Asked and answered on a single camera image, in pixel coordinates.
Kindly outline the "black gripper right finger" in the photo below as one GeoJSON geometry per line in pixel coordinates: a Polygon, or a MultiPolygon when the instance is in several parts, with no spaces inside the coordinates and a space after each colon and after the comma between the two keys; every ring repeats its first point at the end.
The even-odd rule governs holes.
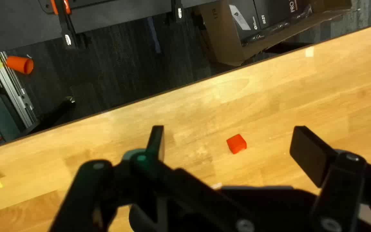
{"type": "Polygon", "coordinates": [[[310,222],[315,232],[354,232],[364,187],[365,160],[337,152],[306,127],[294,127],[289,155],[320,190],[310,222]]]}

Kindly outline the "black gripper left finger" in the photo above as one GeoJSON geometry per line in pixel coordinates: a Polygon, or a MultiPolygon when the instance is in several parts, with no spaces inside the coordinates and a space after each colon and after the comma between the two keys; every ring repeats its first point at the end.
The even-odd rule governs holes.
{"type": "Polygon", "coordinates": [[[132,232],[218,232],[220,196],[189,173],[161,162],[163,128],[151,128],[144,149],[118,164],[83,163],[48,232],[108,232],[119,208],[132,232]]]}

